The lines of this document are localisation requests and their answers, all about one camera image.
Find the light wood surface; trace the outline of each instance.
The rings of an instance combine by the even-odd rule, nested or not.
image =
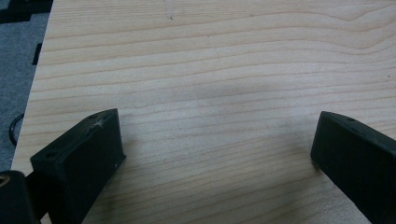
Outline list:
[[[368,223],[309,151],[322,110],[396,138],[395,35],[395,1],[55,1],[12,168],[116,107],[85,223]]]

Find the wooden board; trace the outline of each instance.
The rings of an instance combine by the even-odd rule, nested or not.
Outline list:
[[[395,12],[55,1],[12,168],[116,107],[127,160],[85,223],[368,223],[309,151],[322,110],[396,137]]]

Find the black clamp jaw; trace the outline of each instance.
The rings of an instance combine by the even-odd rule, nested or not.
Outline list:
[[[27,177],[0,173],[0,222],[81,223],[125,155],[117,109],[93,114],[37,152]]]
[[[311,158],[372,223],[396,223],[396,141],[322,112]]]

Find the gray carpet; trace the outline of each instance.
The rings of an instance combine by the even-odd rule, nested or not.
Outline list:
[[[8,0],[0,0],[0,9]],[[42,43],[49,13],[34,14],[30,21],[0,24],[0,171],[8,170],[15,147],[8,138],[9,124],[24,113],[35,75],[35,47]],[[21,121],[16,128],[18,137]]]

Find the screw hole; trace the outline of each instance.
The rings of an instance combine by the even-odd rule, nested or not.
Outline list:
[[[0,175],[0,188],[6,185],[9,181],[8,175]]]
[[[57,154],[58,154],[58,152],[49,152],[46,154],[46,158],[53,159]]]

